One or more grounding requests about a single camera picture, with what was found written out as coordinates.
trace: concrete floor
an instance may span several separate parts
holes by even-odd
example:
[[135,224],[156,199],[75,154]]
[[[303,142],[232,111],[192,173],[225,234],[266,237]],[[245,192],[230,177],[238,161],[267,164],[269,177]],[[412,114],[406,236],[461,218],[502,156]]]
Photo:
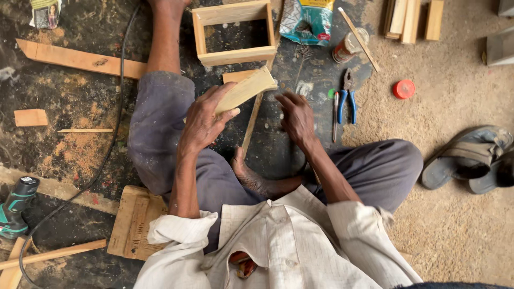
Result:
[[[424,34],[416,45],[372,36],[370,50],[383,72],[373,72],[356,93],[359,125],[343,143],[403,138],[428,159],[467,127],[495,124],[514,133],[514,65],[487,67],[481,60],[485,37],[514,25],[496,15],[498,3],[492,2],[445,1],[439,42],[424,41]],[[364,19],[377,31],[382,3],[369,2],[365,10]],[[426,18],[426,8],[421,13]],[[416,94],[400,101],[391,85],[404,78],[415,83]],[[390,238],[411,255],[425,281],[514,286],[514,188],[474,195],[455,180],[435,191],[416,185],[395,218]]]

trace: black cable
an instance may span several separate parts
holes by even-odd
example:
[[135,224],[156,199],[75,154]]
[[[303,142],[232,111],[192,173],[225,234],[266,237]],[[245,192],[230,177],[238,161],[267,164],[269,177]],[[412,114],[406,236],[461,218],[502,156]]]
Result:
[[[121,45],[121,66],[120,66],[120,68],[121,68],[121,71],[120,71],[120,77],[121,77],[120,78],[120,82],[121,82],[121,84],[120,84],[120,101],[119,101],[119,106],[118,106],[118,120],[116,121],[116,127],[114,128],[114,132],[113,132],[113,140],[111,141],[111,145],[109,146],[109,150],[105,154],[105,157],[103,158],[102,164],[98,168],[97,174],[89,182],[89,184],[87,184],[87,186],[85,186],[82,190],[80,190],[80,192],[78,192],[76,195],[74,195],[69,200],[67,200],[64,204],[59,206],[57,209],[53,210],[50,214],[46,215],[46,217],[44,217],[44,219],[42,219],[34,227],[34,229],[32,229],[32,231],[29,233],[29,235],[27,236],[27,239],[23,243],[23,247],[22,247],[21,252],[25,251],[25,247],[27,247],[27,243],[29,242],[29,240],[32,237],[32,235],[34,235],[34,232],[46,220],[51,218],[55,213],[59,212],[62,208],[66,207],[69,203],[71,203],[71,201],[73,201],[76,197],[80,196],[83,192],[87,191],[98,180],[98,178],[100,177],[100,173],[102,172],[103,167],[105,166],[105,163],[107,162],[107,159],[109,158],[109,155],[111,154],[111,151],[113,150],[114,144],[116,143],[116,135],[118,134],[118,129],[120,127],[121,111],[123,109],[123,78],[124,78],[123,77],[123,63],[124,63],[123,60],[125,59],[125,46],[126,46],[126,42],[127,42],[127,37],[129,35],[130,27],[132,26],[132,22],[134,21],[134,18],[136,17],[136,13],[137,13],[137,11],[139,11],[140,7],[141,7],[141,2],[139,2],[137,4],[136,8],[134,9],[134,12],[132,13],[132,16],[131,16],[130,20],[128,21],[127,30],[125,32],[125,36],[123,37],[123,44]],[[29,278],[29,276],[25,272],[25,269],[23,268],[23,255],[22,254],[20,254],[19,262],[20,262],[20,270],[22,271],[23,277],[25,277],[27,282],[29,282],[29,284],[31,284],[33,287],[35,287],[37,289],[43,289],[43,288],[37,286],[36,284],[34,284],[34,282]]]

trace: pliers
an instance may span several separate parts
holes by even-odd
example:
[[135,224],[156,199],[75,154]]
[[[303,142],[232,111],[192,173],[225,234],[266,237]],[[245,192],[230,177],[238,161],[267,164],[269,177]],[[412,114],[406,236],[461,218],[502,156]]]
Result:
[[352,76],[352,69],[347,68],[343,78],[343,89],[341,90],[341,101],[337,109],[337,123],[341,123],[343,119],[343,105],[348,94],[350,95],[350,110],[352,112],[352,124],[357,119],[357,107],[355,105],[355,83]]

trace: shirt sleeve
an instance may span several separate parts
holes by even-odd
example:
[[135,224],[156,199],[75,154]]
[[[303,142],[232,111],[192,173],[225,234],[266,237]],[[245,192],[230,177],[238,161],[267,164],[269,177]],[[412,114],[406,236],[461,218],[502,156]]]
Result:
[[346,201],[329,204],[328,215],[350,262],[382,288],[423,282],[389,240],[384,224],[391,213]]
[[134,289],[198,288],[210,289],[207,275],[200,269],[207,233],[218,219],[217,212],[200,211],[200,219],[163,215],[150,222],[148,242],[171,242],[148,257]]

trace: blue pliers handle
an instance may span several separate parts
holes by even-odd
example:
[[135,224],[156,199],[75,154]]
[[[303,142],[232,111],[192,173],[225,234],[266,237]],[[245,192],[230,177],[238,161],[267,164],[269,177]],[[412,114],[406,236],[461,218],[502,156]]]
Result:
[[[348,96],[347,91],[341,91],[341,100],[337,107],[337,123],[341,124],[343,120],[343,106]],[[357,108],[355,106],[355,91],[350,92],[350,110],[352,112],[352,124],[355,124],[357,119]]]

